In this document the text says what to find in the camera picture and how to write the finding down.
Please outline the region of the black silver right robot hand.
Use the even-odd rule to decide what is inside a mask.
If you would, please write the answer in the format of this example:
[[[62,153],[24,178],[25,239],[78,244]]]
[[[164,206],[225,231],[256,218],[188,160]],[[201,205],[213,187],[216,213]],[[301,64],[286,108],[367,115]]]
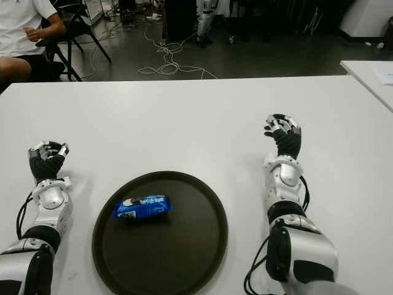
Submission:
[[[301,126],[289,115],[271,114],[266,119],[264,135],[274,140],[278,156],[297,160],[302,146]]]

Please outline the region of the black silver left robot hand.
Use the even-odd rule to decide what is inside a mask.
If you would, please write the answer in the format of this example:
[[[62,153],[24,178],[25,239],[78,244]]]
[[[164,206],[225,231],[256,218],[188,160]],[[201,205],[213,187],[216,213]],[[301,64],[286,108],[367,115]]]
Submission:
[[[66,143],[41,141],[28,150],[29,167],[36,184],[48,179],[57,179],[65,158],[69,153]]]

